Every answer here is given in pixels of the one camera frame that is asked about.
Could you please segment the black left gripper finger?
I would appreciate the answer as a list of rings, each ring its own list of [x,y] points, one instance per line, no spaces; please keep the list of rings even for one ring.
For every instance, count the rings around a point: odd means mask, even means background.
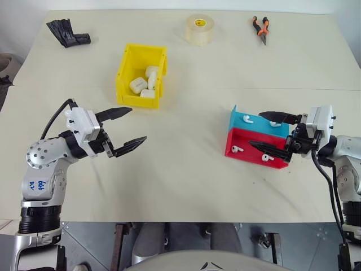
[[[103,123],[107,120],[115,120],[118,118],[123,117],[127,113],[131,112],[133,109],[129,107],[116,107],[116,108],[110,108],[108,110],[98,112],[95,114],[95,117],[98,121],[98,123]]]
[[[139,147],[145,140],[147,136],[133,139],[131,141],[125,142],[124,145],[120,148],[113,150],[112,154],[114,157],[119,157],[125,155],[129,152],[134,151],[137,147]]]

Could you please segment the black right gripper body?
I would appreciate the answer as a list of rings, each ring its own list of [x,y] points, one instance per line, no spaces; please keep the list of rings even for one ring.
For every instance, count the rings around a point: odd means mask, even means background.
[[[284,161],[290,162],[293,154],[307,155],[310,151],[317,151],[320,146],[322,132],[315,130],[312,126],[310,128],[310,134],[307,127],[308,114],[292,115],[287,114],[284,119],[285,123],[297,125],[291,132],[291,135],[287,136],[285,143],[285,150],[287,152]]]

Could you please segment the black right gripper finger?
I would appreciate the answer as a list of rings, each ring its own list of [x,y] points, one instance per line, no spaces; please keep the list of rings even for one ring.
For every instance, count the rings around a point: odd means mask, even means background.
[[[267,119],[268,121],[272,121],[275,123],[286,123],[286,124],[297,124],[298,116],[278,111],[266,111],[258,114],[259,116]]]
[[[290,152],[277,148],[275,145],[260,141],[249,141],[249,144],[264,154],[280,158],[287,163],[290,162]]]

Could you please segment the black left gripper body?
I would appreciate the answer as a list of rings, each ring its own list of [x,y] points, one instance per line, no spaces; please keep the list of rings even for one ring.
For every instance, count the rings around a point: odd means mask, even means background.
[[[95,158],[101,152],[105,152],[109,158],[114,157],[113,145],[108,134],[103,129],[101,121],[96,119],[89,135],[89,157]]]

